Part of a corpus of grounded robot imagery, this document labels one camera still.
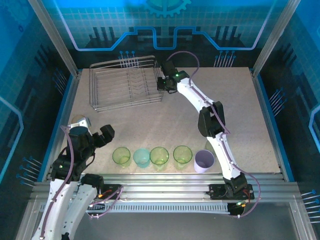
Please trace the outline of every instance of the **table surface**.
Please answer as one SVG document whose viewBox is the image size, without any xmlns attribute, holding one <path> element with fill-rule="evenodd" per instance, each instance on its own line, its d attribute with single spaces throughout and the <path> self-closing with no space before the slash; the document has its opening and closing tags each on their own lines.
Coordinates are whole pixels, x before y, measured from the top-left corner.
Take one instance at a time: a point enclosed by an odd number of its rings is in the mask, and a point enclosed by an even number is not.
<svg viewBox="0 0 320 240">
<path fill-rule="evenodd" d="M 191 74 L 195 68 L 178 68 Z M 209 98 L 223 104 L 226 127 L 231 134 L 228 143 L 237 164 L 246 172 L 278 173 L 275 152 L 268 134 L 250 71 L 247 67 L 203 67 L 193 77 L 194 83 Z M 162 102 L 97 113 L 89 102 L 89 70 L 82 71 L 72 106 L 69 124 L 76 115 L 90 119 L 92 133 L 111 124 L 115 137 L 111 143 L 95 152 L 95 161 L 84 173 L 134 174 L 157 173 L 152 163 L 139 168 L 132 160 L 121 168 L 112 160 L 118 147 L 127 147 L 131 157 L 139 148 L 151 151 L 165 147 L 169 161 L 164 173 L 195 173 L 193 159 L 183 169 L 177 170 L 173 151 L 179 145 L 191 148 L 193 155 L 205 148 L 207 139 L 198 130 L 198 112 L 181 94 L 165 93 Z M 215 161 L 210 173 L 221 173 Z"/>
</svg>

